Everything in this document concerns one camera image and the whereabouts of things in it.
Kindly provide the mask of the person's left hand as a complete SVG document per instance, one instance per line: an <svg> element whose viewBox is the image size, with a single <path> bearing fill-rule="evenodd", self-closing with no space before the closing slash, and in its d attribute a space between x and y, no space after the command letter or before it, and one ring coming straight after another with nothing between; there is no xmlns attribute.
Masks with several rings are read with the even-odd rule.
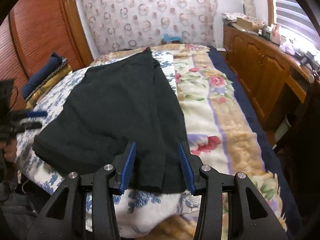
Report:
<svg viewBox="0 0 320 240"><path fill-rule="evenodd" d="M13 163L16 159L17 152L17 140L12 139L10 142L1 141L0 149L3 151L4 159L8 162Z"/></svg>

